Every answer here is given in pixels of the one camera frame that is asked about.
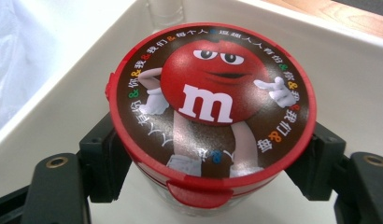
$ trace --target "brown label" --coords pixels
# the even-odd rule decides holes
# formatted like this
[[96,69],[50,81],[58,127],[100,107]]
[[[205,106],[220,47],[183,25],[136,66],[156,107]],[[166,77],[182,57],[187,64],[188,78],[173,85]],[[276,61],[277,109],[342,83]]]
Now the brown label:
[[307,123],[307,89],[289,57],[234,27],[154,35],[121,72],[122,123],[149,156],[180,172],[260,172],[294,148]]

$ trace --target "white surface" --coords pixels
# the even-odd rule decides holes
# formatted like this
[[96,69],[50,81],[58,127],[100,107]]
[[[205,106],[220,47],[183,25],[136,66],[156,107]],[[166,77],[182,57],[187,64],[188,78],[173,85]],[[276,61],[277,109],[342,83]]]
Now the white surface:
[[[317,95],[318,121],[348,142],[347,154],[383,156],[383,39],[249,2],[183,4],[186,21],[226,22],[276,41],[308,73]],[[27,185],[42,159],[78,150],[78,141],[108,111],[104,89],[109,73],[152,31],[145,2],[136,1],[64,77],[41,92],[16,129],[0,139],[0,196]],[[121,198],[91,204],[91,210],[93,223],[335,223],[333,199],[308,202],[284,174],[227,214],[185,217],[164,206],[134,166]]]

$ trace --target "red plastic tab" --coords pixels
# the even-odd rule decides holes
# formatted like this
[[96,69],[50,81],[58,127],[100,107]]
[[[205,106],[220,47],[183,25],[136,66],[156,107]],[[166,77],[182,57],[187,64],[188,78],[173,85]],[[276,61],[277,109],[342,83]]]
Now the red plastic tab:
[[230,189],[202,190],[186,189],[176,184],[167,183],[167,187],[172,196],[180,203],[199,208],[217,208],[226,204],[233,196]]

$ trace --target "character leg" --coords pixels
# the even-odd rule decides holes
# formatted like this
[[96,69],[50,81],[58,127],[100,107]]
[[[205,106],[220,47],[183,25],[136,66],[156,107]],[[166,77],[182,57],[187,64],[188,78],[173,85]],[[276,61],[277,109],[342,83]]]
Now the character leg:
[[167,166],[187,175],[201,176],[201,158],[195,150],[194,143],[188,135],[189,122],[174,111],[174,155],[171,156]]
[[258,166],[258,149],[255,136],[246,122],[232,124],[235,139],[234,165],[230,168],[230,177],[250,175],[262,170]]

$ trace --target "wooden surface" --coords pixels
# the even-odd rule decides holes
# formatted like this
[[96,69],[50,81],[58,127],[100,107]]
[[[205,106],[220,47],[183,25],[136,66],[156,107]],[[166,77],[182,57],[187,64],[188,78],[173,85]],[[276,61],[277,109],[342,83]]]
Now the wooden surface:
[[263,0],[383,38],[383,16],[330,0]]

